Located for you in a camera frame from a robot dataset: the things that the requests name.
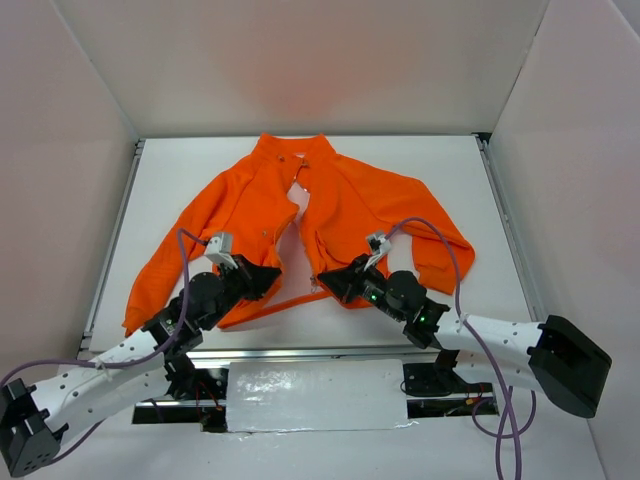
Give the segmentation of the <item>orange zip jacket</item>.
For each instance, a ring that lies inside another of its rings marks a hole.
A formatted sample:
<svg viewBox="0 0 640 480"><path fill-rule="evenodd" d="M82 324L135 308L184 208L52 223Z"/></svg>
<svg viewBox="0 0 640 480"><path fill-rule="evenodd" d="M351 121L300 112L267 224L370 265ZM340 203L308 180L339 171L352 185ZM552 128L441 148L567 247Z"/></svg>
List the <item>orange zip jacket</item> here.
<svg viewBox="0 0 640 480"><path fill-rule="evenodd" d="M233 253L268 267L283 265L278 243L297 223L312 274L347 266L368 249L366 238L403 224L412 238L419 282L452 294L475 260L464 238L426 185L342 155L323 135L262 135L254 149L217 175L181 212L130 291L123 326L133 334L168 302L182 274L180 253L201 257L200 239L233 237Z"/></svg>

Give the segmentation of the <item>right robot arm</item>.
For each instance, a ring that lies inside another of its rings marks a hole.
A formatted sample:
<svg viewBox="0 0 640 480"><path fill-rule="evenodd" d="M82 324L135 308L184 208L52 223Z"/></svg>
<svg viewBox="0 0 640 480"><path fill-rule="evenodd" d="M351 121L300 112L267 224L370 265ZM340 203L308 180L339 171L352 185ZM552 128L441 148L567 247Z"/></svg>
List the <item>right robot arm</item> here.
<svg viewBox="0 0 640 480"><path fill-rule="evenodd" d="M364 301L402 323L415 346L441 350L434 371L446 391L503 379L545 394L574 416L592 418L597 412L612 359L564 317L520 323L470 315L461 321L449 306L429 299L413 273L384 275L365 255L318 280L342 304Z"/></svg>

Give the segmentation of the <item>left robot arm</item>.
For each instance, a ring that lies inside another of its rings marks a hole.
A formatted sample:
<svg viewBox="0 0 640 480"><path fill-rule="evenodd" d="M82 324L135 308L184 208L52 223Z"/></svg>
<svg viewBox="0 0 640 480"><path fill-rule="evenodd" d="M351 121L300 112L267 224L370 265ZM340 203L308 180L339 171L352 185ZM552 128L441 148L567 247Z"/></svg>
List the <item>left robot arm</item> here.
<svg viewBox="0 0 640 480"><path fill-rule="evenodd" d="M262 299L280 277L241 255L218 272L194 275L166 307L116 346L33 384L12 372L1 382L1 455L14 478L55 463L69 442L138 402L189 396L188 354L243 301Z"/></svg>

